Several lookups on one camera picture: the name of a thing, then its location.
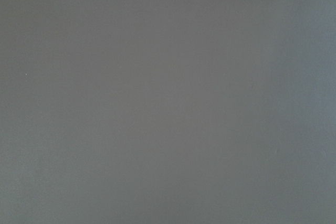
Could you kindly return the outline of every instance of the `plain gray background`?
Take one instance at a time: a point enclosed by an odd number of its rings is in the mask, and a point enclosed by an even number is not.
[[[336,0],[0,15],[0,223],[336,222]]]

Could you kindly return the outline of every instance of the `gray wall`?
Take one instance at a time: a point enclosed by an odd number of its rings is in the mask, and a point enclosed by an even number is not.
[[[336,0],[0,0],[0,222],[335,223]]]

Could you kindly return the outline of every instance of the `gray surface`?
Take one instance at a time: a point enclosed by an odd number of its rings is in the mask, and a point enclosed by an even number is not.
[[[336,0],[0,3],[0,223],[336,222]]]

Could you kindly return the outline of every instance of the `matte surface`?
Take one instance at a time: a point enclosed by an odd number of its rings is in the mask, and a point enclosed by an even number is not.
[[[336,222],[336,0],[0,17],[0,223]]]

